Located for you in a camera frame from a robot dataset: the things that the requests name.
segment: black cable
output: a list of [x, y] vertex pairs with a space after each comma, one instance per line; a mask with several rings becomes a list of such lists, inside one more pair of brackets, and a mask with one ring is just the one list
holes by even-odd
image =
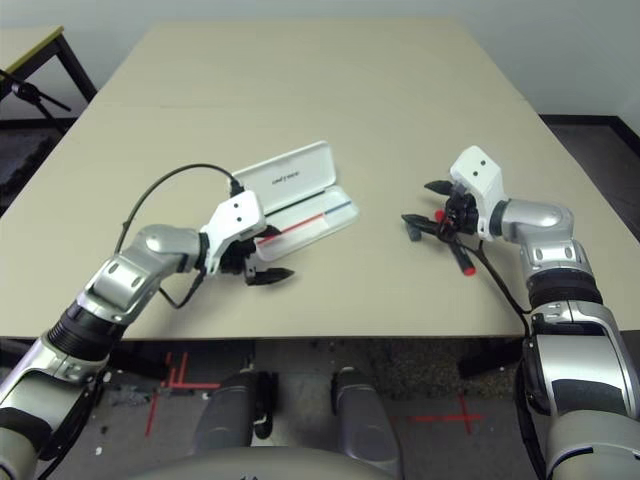
[[533, 466], [533, 470], [536, 472], [538, 480], [546, 479], [546, 462], [540, 449], [540, 442], [538, 441], [538, 435], [536, 433], [536, 426], [533, 423], [531, 412], [527, 406], [527, 397], [524, 385], [524, 367], [521, 361], [516, 369], [516, 376], [514, 379], [513, 399], [516, 404], [516, 412], [518, 414], [518, 426], [520, 427], [520, 436], [522, 437], [522, 443], [524, 444], [529, 460]]
[[76, 425], [75, 430], [69, 436], [67, 443], [65, 443], [64, 446], [60, 449], [60, 453], [58, 453], [58, 456], [49, 465], [47, 465], [47, 468], [44, 470], [44, 472], [42, 472], [38, 476], [38, 480], [45, 480], [49, 478], [49, 475], [51, 475], [53, 471], [56, 468], [58, 468], [58, 465], [62, 463], [64, 458], [67, 456], [67, 453], [69, 453], [69, 451], [76, 444], [78, 437], [80, 436], [80, 434], [84, 430], [85, 425], [89, 421], [89, 417], [91, 416], [91, 412], [93, 411], [93, 408], [97, 404], [97, 401], [100, 395], [100, 390], [102, 387], [102, 379], [103, 379], [103, 376], [99, 375], [93, 387], [93, 391], [91, 392], [91, 399], [89, 400], [87, 406], [85, 407], [84, 412], [82, 412], [82, 416], [78, 419], [78, 424]]
[[176, 310], [179, 310], [182, 307], [184, 307], [189, 300], [191, 300], [191, 297], [193, 296], [194, 293], [196, 293], [196, 290], [204, 280], [205, 274], [206, 273], [204, 270], [200, 270], [200, 272], [198, 273], [198, 276], [196, 276], [196, 278], [193, 280], [191, 287], [189, 287], [189, 291], [187, 292], [187, 294], [184, 296], [184, 298], [180, 303], [176, 303], [175, 300], [171, 298], [171, 296], [162, 287], [160, 287], [158, 291], [164, 297], [164, 299], [167, 302], [169, 302], [169, 305], [171, 305]]
[[484, 253], [484, 248], [483, 248], [484, 243], [483, 243], [483, 241], [480, 240], [480, 243], [478, 244], [478, 248], [477, 249], [470, 248], [470, 247], [464, 245], [463, 243], [461, 243], [460, 241], [458, 241], [458, 244], [462, 248], [464, 248], [466, 251], [472, 253], [478, 260], [480, 260], [480, 263], [482, 263], [482, 265], [484, 265], [484, 267], [487, 269], [487, 271], [491, 275], [491, 278], [493, 278], [493, 280], [498, 285], [498, 288], [500, 289], [502, 294], [507, 299], [507, 302], [509, 302], [509, 305], [511, 305], [513, 310], [516, 312], [516, 314], [520, 318], [520, 321], [522, 322], [522, 326], [524, 327], [524, 336], [526, 338], [529, 338], [531, 336], [531, 330], [529, 329], [529, 322], [527, 322], [527, 319], [525, 318], [524, 314], [525, 313], [530, 313], [530, 311], [529, 310], [524, 310], [520, 306], [520, 304], [518, 304], [516, 299], [513, 298], [513, 295], [511, 295], [511, 292], [509, 291], [509, 288], [507, 287], [507, 285], [504, 283], [504, 280], [502, 280], [502, 277], [496, 271], [496, 269], [493, 267], [493, 265], [491, 264], [491, 262], [487, 258], [486, 254]]
[[140, 210], [140, 207], [142, 207], [142, 204], [147, 199], [147, 197], [151, 195], [156, 188], [162, 185], [169, 178], [173, 177], [174, 175], [177, 175], [178, 173], [182, 173], [186, 170], [192, 170], [194, 168], [209, 168], [212, 170], [217, 170], [218, 172], [226, 175], [229, 178], [229, 180], [231, 180], [232, 196], [235, 195], [234, 190], [240, 187], [240, 183], [238, 182], [238, 180], [236, 180], [236, 178], [233, 175], [231, 175], [227, 170], [225, 170], [222, 167], [218, 167], [217, 165], [213, 165], [211, 163], [191, 163], [189, 165], [183, 165], [182, 167], [176, 168], [175, 170], [171, 170], [169, 173], [163, 175], [158, 180], [156, 180], [149, 188], [147, 188], [147, 190], [145, 190], [145, 192], [140, 196], [140, 198], [138, 198], [138, 201], [135, 203], [135, 205], [131, 209], [131, 213], [129, 214], [129, 217], [122, 223], [122, 232], [120, 233], [120, 236], [118, 237], [118, 241], [116, 242], [116, 248], [114, 249], [114, 253], [120, 253], [120, 250], [122, 249], [122, 244], [124, 243], [124, 239], [127, 236], [127, 232], [129, 231], [129, 227], [131, 227], [131, 223], [133, 222], [133, 218], [136, 216], [136, 214], [138, 213], [138, 210]]
[[[177, 175], [178, 173], [182, 173], [182, 172], [184, 172], [186, 170], [192, 170], [194, 168], [208, 168], [208, 169], [211, 169], [211, 170], [216, 170], [216, 171], [226, 175], [229, 178], [229, 180], [231, 181], [231, 196], [232, 197], [237, 195], [238, 193], [242, 193], [244, 191], [244, 188], [242, 188], [242, 186], [240, 185], [240, 182], [231, 173], [229, 173], [228, 170], [225, 170], [224, 168], [219, 167], [217, 165], [213, 165], [212, 163], [191, 163], [189, 165], [183, 165], [182, 167], [176, 168], [175, 170], [171, 170], [169, 173], [163, 175], [158, 180], [156, 180], [138, 198], [138, 200], [136, 201], [135, 205], [131, 209], [131, 212], [129, 213], [129, 217], [122, 223], [122, 232], [120, 232], [120, 236], [118, 237], [118, 241], [116, 242], [116, 247], [114, 249], [114, 253], [120, 253], [120, 250], [122, 250], [122, 244], [124, 243], [124, 239], [126, 238], [127, 233], [129, 232], [129, 228], [131, 227], [131, 223], [133, 222], [134, 217], [136, 216], [136, 214], [138, 213], [138, 211], [142, 207], [142, 204], [149, 197], [149, 195], [151, 195], [156, 188], [158, 188], [160, 185], [162, 185], [169, 178], [173, 177], [174, 175]], [[180, 308], [184, 307], [187, 304], [187, 302], [191, 299], [193, 294], [196, 292], [196, 290], [198, 289], [198, 287], [200, 286], [200, 284], [204, 280], [204, 276], [205, 276], [204, 275], [204, 271], [201, 271], [198, 274], [198, 276], [193, 280], [193, 283], [191, 284], [191, 287], [189, 288], [189, 291], [187, 292], [187, 294], [185, 295], [184, 299], [180, 303], [177, 303], [175, 300], [173, 300], [173, 298], [171, 298], [171, 296], [162, 287], [160, 287], [158, 289], [158, 291], [165, 298], [165, 300], [167, 302], [169, 302], [169, 305], [171, 305], [175, 309], [180, 309]]]

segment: floor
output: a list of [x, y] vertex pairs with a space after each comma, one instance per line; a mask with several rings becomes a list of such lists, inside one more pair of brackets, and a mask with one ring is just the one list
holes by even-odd
[[[609, 127], [550, 128], [640, 239], [640, 159]], [[0, 184], [51, 134], [0, 131]], [[625, 332], [625, 340], [640, 364], [640, 332]], [[174, 371], [171, 386], [169, 378], [162, 384], [114, 369], [75, 448], [51, 478], [119, 478], [186, 455], [209, 393], [251, 358], [256, 369], [280, 376], [273, 434], [265, 441], [254, 439], [256, 446], [335, 450], [330, 380], [351, 365], [372, 379], [384, 399], [407, 479], [534, 479], [511, 400], [513, 366], [471, 380], [458, 374], [456, 362], [482, 346], [476, 339], [128, 345], [144, 358], [168, 361]], [[544, 436], [546, 419], [536, 422]]]

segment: red stripe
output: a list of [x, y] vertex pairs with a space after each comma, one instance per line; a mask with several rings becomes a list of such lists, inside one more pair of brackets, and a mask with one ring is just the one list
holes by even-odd
[[469, 414], [467, 412], [467, 404], [464, 401], [464, 394], [458, 394], [458, 400], [460, 401], [460, 407], [462, 408], [462, 415], [464, 416], [464, 428], [467, 431], [467, 435], [471, 435], [471, 422], [469, 421]]
[[279, 237], [282, 234], [288, 233], [291, 230], [295, 230], [296, 228], [301, 227], [302, 225], [306, 225], [307, 223], [313, 222], [314, 220], [317, 220], [318, 218], [322, 218], [322, 217], [324, 217], [324, 213], [319, 213], [317, 215], [314, 215], [313, 217], [309, 217], [306, 220], [303, 220], [301, 222], [296, 223], [295, 225], [291, 225], [290, 227], [287, 227], [284, 230], [281, 230], [278, 235], [272, 235], [271, 237], [266, 237], [266, 238], [263, 238], [262, 240], [258, 240], [258, 245], [262, 245], [263, 243], [269, 242], [274, 238]]
[[147, 428], [144, 431], [144, 436], [148, 437], [151, 435], [151, 427], [153, 426], [153, 418], [156, 414], [156, 405], [158, 403], [158, 394], [153, 392], [151, 396], [151, 408], [149, 409], [149, 416], [147, 417]]
[[187, 372], [187, 359], [189, 358], [189, 353], [184, 352], [182, 354], [182, 362], [180, 363], [180, 375], [178, 375], [178, 383], [182, 383], [184, 381], [184, 375]]

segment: table leg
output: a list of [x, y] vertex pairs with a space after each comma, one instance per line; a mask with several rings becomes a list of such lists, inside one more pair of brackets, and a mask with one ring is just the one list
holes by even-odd
[[58, 59], [62, 63], [71, 79], [74, 81], [87, 102], [90, 102], [95, 97], [98, 91], [91, 82], [91, 79], [87, 75], [87, 72], [82, 68], [82, 65], [78, 61], [78, 58], [71, 50], [71, 47], [65, 40], [63, 35], [59, 35], [54, 42], [59, 48], [57, 53]]

